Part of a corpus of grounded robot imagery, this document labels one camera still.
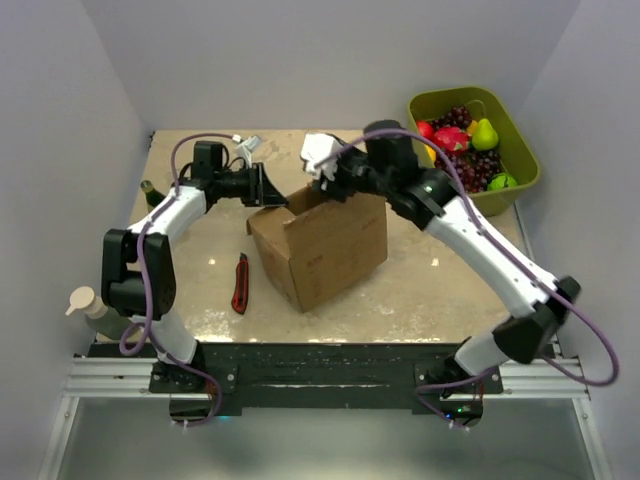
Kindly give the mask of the brown cardboard express box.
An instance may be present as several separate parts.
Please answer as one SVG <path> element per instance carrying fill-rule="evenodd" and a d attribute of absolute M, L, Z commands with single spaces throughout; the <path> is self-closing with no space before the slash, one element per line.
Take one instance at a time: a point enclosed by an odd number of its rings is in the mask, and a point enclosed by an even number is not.
<path fill-rule="evenodd" d="M 388 257 L 383 198 L 330 200 L 306 186 L 288 204 L 246 222 L 263 269 L 298 311 L 309 312 L 371 274 Z"/>

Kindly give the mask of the red black utility knife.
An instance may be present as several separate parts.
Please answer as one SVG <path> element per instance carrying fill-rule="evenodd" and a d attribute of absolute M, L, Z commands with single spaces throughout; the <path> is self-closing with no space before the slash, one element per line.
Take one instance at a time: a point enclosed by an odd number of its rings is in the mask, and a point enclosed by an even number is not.
<path fill-rule="evenodd" d="M 249 302 L 249 261 L 245 253 L 240 253 L 235 267 L 235 286 L 231 299 L 234 312 L 244 315 Z"/>

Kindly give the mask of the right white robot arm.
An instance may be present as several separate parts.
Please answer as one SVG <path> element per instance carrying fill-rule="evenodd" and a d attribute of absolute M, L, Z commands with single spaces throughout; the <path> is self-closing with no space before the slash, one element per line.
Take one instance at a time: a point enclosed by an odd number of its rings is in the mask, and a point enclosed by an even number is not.
<path fill-rule="evenodd" d="M 400 217 L 455 252 L 509 312 L 490 332 L 463 341 L 425 375 L 426 383 L 469 392 L 481 374 L 509 361 L 531 363 L 564 325 L 580 293 L 532 263 L 479 212 L 453 178 L 421 165 L 408 131 L 392 120 L 365 131 L 359 150 L 333 134 L 309 133 L 300 152 L 316 191 L 337 201 L 356 193 L 380 196 Z"/>

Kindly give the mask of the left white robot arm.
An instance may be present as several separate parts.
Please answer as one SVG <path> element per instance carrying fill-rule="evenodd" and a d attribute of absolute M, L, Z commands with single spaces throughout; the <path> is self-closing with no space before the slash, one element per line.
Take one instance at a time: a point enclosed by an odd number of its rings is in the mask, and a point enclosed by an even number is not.
<path fill-rule="evenodd" d="M 179 140 L 194 144 L 191 162 L 173 167 L 165 198 L 142 220 L 111 229 L 103 238 L 101 296 L 129 322 L 119 339 L 124 356 L 152 344 L 172 367 L 173 382 L 185 392 L 200 390 L 207 368 L 198 362 L 199 343 L 174 310 L 177 282 L 172 246 L 221 199 L 246 207 L 278 208 L 287 198 L 272 184 L 261 162 L 251 160 L 256 136 L 201 133 Z"/>

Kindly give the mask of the orange fruit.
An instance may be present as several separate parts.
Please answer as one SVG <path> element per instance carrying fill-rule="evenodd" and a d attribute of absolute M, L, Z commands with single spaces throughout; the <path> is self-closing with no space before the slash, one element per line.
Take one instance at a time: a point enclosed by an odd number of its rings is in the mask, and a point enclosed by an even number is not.
<path fill-rule="evenodd" d="M 426 148 L 426 152 L 428 154 L 428 157 L 429 157 L 431 163 L 434 164 L 436 162 L 436 159 L 437 159 L 437 154 L 436 154 L 435 150 L 432 147 L 428 146 L 428 145 L 426 145 L 425 148 Z"/>

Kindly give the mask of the red apple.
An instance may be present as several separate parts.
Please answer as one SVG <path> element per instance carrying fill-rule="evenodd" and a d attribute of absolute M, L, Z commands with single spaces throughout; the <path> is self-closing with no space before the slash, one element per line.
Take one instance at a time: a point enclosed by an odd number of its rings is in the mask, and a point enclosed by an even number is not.
<path fill-rule="evenodd" d="M 426 120 L 417 120 L 416 127 L 418 130 L 418 133 L 422 137 L 428 139 L 430 142 L 433 141 L 435 130 L 430 122 Z"/>

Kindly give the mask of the pink dragon fruit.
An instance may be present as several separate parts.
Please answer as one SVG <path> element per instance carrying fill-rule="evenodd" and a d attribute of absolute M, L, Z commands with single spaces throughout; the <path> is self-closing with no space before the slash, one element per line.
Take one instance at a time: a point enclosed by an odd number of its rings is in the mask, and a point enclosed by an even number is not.
<path fill-rule="evenodd" d="M 432 141 L 443 151 L 460 154 L 469 149 L 471 135 L 456 126 L 443 127 L 433 134 Z"/>

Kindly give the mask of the near green glass bottle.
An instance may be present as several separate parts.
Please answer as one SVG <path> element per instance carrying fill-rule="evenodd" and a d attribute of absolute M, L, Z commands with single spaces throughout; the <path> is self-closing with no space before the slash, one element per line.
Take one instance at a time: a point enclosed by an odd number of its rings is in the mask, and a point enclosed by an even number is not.
<path fill-rule="evenodd" d="M 158 191 L 149 180 L 142 180 L 140 183 L 140 189 L 144 194 L 148 212 L 152 212 L 165 199 L 165 195 Z"/>

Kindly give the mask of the upper dark grape bunch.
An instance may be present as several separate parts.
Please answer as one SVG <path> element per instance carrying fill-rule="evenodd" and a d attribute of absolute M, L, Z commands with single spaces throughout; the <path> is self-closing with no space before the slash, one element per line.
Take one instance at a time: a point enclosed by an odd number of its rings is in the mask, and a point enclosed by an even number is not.
<path fill-rule="evenodd" d="M 466 130 L 472 123 L 473 117 L 464 105 L 452 107 L 444 115 L 430 121 L 431 127 L 437 131 L 441 128 L 457 127 Z"/>

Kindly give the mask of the dark grape bunch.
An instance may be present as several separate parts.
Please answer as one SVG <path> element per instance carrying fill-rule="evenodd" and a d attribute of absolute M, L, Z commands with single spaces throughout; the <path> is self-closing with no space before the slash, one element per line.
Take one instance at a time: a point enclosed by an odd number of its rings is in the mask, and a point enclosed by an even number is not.
<path fill-rule="evenodd" d="M 448 153 L 447 156 L 469 194 L 487 191 L 489 181 L 495 175 L 504 172 L 501 157 L 496 149 L 467 150 L 460 154 Z"/>
<path fill-rule="evenodd" d="M 441 128 L 457 127 L 466 130 L 472 123 L 473 117 L 464 105 L 452 107 L 444 115 L 430 121 L 431 127 L 437 131 Z"/>

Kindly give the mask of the lower dark grape bunch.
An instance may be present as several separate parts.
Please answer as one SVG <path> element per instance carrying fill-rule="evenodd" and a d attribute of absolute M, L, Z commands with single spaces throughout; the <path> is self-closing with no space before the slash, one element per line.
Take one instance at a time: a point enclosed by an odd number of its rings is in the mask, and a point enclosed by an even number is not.
<path fill-rule="evenodd" d="M 448 153 L 447 156 L 469 194 L 487 191 L 489 181 L 495 175 L 504 172 L 501 157 L 496 149 L 467 150 L 460 154 Z"/>

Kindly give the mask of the green pear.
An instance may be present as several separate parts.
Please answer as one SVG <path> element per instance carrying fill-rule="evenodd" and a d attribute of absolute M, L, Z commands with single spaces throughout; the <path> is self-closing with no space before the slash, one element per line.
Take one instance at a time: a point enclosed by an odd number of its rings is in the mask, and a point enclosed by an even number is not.
<path fill-rule="evenodd" d="M 494 149 L 499 144 L 499 136 L 487 118 L 482 118 L 472 134 L 471 143 L 477 151 Z"/>

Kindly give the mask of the green round fruit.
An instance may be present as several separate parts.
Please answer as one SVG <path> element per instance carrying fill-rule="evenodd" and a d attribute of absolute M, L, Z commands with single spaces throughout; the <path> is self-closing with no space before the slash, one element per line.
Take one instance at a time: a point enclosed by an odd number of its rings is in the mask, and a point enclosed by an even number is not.
<path fill-rule="evenodd" d="M 508 173 L 495 175 L 487 184 L 488 191 L 497 191 L 518 186 L 517 180 Z"/>

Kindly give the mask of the green plastic fruit bin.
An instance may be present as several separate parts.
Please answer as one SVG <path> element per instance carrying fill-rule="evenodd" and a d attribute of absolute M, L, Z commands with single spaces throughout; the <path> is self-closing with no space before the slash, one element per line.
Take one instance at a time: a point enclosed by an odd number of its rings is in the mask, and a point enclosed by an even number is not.
<path fill-rule="evenodd" d="M 501 101 L 480 87 L 424 92 L 408 103 L 408 126 L 441 147 L 485 216 L 506 211 L 541 169 Z"/>

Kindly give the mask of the beige pump dispenser bottle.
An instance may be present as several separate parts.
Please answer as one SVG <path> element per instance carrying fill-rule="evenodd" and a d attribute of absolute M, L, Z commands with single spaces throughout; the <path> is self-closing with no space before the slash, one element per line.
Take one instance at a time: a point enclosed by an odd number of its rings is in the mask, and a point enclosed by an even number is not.
<path fill-rule="evenodd" d="M 76 312 L 84 315 L 89 328 L 110 340 L 120 340 L 131 324 L 127 317 L 106 305 L 89 286 L 78 287 L 70 294 L 65 315 L 71 316 Z"/>

